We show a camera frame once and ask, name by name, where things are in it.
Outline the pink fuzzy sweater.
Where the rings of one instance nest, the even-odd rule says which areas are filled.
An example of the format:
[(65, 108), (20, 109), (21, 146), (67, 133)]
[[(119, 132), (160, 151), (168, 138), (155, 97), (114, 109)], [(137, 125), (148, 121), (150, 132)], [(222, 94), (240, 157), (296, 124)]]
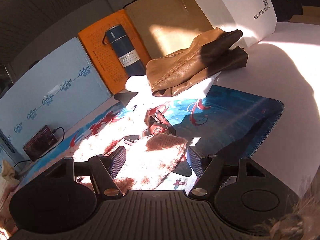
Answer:
[(187, 140), (173, 135), (164, 123), (161, 112), (146, 114), (137, 111), (117, 117), (112, 113), (90, 127), (90, 134), (78, 144), (71, 142), (69, 155), (75, 161), (87, 161), (97, 154), (109, 156), (116, 146), (132, 140), (126, 148), (124, 167), (116, 175), (115, 182), (125, 192), (156, 189), (185, 155)]

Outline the anime print desk mat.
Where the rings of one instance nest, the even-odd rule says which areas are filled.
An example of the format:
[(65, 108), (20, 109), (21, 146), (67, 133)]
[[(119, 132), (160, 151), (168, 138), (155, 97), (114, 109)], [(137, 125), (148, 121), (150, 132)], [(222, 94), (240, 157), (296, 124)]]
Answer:
[[(142, 114), (148, 110), (152, 114), (161, 112), (164, 123), (157, 121), (154, 128), (169, 125), (173, 135), (187, 140), (187, 148), (193, 146), (205, 156), (218, 154), (226, 163), (235, 164), (240, 158), (255, 153), (277, 123), (283, 109), (280, 101), (220, 86), (212, 86), (204, 99), (166, 101), (152, 109), (147, 109), (146, 105), (127, 108), (122, 103), (116, 103), (37, 161), (23, 176), (20, 186), (27, 185), (60, 159), (73, 158), (69, 155), (71, 142), (78, 144), (90, 134), (90, 127), (109, 113), (121, 117), (134, 111)], [(176, 168), (154, 190), (178, 189), (177, 180), (182, 183), (182, 189), (190, 188), (197, 176), (187, 162), (187, 148)]]

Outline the smartphone with lit screen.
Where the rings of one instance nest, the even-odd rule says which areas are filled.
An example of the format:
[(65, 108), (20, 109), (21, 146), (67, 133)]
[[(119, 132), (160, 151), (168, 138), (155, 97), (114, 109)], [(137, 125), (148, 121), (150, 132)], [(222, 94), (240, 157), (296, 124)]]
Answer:
[(56, 143), (56, 136), (46, 125), (23, 146), (23, 150), (31, 161), (36, 161)]

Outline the white folded garment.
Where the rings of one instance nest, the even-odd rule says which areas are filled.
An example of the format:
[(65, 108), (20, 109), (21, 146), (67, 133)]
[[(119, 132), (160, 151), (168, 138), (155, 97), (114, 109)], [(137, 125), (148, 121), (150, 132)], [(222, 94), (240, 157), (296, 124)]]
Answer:
[(151, 88), (146, 75), (144, 76), (132, 76), (130, 77), (125, 88), (129, 92), (137, 92), (138, 94), (131, 100), (136, 103), (150, 103), (150, 102), (166, 102), (172, 100), (188, 100), (188, 99), (204, 99), (208, 94), (210, 88), (214, 84), (215, 80), (219, 77), (221, 72), (201, 81), (200, 83), (188, 88), (186, 91), (169, 97), (157, 97), (151, 93)]

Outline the tan leather bag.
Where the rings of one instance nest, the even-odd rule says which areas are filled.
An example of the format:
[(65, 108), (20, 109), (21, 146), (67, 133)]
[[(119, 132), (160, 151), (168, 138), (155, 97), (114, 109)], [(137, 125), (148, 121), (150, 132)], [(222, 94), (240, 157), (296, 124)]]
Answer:
[(239, 29), (215, 28), (195, 37), (189, 48), (149, 61), (146, 75), (152, 95), (177, 96), (223, 70), (244, 68), (248, 54), (232, 47), (241, 37)]

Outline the orange cardboard box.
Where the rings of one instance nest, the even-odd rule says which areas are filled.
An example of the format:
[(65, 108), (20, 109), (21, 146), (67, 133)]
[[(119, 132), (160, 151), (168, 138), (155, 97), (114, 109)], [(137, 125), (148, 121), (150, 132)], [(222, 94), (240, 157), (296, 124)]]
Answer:
[(84, 46), (101, 79), (112, 94), (121, 92), (125, 88), (125, 83), (128, 79), (116, 53), (107, 39), (104, 38), (105, 32), (118, 24), (124, 27), (143, 64), (147, 64), (151, 60), (151, 57), (124, 9), (98, 20), (78, 33), (80, 42)]

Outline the dark blue vacuum bottle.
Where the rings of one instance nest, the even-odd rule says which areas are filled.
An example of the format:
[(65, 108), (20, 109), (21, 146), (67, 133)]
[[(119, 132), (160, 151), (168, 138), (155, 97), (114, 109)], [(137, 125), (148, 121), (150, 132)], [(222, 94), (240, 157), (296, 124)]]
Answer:
[(145, 67), (121, 24), (109, 28), (102, 40), (107, 45), (105, 40), (111, 45), (128, 77), (146, 74)]

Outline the brown cardboard box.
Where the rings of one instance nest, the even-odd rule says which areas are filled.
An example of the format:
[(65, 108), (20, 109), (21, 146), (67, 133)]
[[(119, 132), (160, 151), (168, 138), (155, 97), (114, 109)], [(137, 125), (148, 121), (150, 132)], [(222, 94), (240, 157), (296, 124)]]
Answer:
[(137, 0), (125, 11), (153, 59), (188, 48), (213, 29), (195, 0)]

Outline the white paper bag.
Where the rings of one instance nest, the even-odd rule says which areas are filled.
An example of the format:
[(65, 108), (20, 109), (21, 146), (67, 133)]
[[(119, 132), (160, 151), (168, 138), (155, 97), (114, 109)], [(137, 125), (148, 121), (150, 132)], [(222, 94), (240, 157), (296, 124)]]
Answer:
[(277, 23), (271, 0), (195, 0), (213, 28), (239, 29), (236, 46), (248, 48), (274, 33)]

